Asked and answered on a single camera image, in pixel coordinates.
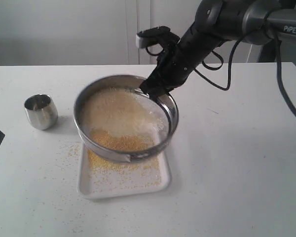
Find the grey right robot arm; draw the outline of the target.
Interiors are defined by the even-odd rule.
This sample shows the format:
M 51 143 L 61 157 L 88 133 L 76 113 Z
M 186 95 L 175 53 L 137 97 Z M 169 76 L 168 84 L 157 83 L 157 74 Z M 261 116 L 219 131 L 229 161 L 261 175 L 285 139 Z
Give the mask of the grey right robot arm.
M 263 45 L 274 39 L 296 40 L 296 9 L 277 0 L 203 0 L 182 37 L 160 26 L 136 34 L 136 46 L 160 45 L 157 66 L 140 89 L 158 97 L 182 86 L 215 48 L 237 40 Z

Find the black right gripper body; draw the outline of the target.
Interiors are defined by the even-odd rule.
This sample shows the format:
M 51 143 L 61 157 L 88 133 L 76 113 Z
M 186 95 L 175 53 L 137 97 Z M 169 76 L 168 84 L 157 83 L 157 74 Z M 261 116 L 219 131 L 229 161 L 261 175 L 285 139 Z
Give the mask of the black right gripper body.
M 221 44 L 221 37 L 197 31 L 194 25 L 191 25 L 169 58 L 158 66 L 157 72 L 165 90 L 172 91 L 182 86 L 196 67 Z

